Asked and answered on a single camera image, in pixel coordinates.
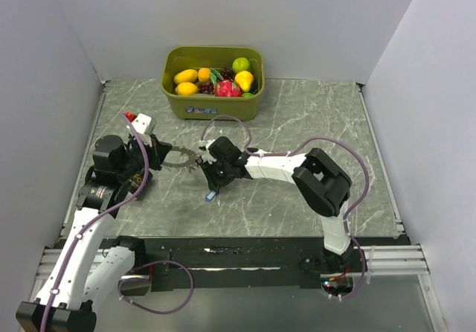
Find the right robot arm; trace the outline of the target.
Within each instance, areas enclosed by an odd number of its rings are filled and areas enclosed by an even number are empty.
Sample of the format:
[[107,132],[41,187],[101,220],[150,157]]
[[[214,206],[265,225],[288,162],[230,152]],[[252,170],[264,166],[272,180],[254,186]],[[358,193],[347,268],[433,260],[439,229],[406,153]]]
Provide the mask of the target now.
[[351,178],[321,149],[306,154],[240,150],[229,138],[201,141],[197,164],[212,194],[235,179],[272,179],[295,185],[307,205],[320,217],[324,231],[323,261],[331,271],[351,262],[352,244],[347,224]]

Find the blue key tag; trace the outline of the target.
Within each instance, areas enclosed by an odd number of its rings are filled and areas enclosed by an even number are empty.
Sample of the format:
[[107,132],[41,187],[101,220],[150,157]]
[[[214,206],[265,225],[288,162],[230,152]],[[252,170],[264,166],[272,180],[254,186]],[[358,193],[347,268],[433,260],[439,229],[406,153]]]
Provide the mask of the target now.
[[211,202],[211,201],[213,201],[213,199],[216,197],[216,195],[217,195],[217,192],[215,192],[215,191],[210,191],[210,192],[205,196],[205,200],[206,200],[207,202]]

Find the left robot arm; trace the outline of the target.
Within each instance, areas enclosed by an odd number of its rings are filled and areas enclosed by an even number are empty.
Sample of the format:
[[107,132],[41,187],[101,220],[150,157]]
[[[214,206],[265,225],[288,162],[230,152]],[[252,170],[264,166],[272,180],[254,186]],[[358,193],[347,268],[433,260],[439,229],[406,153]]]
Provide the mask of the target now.
[[99,138],[80,189],[71,231],[42,289],[32,302],[22,302],[16,319],[24,331],[93,331],[97,313],[126,273],[147,265],[145,243],[120,236],[97,268],[97,251],[118,215],[160,170],[172,145],[148,135],[141,142],[131,135]]

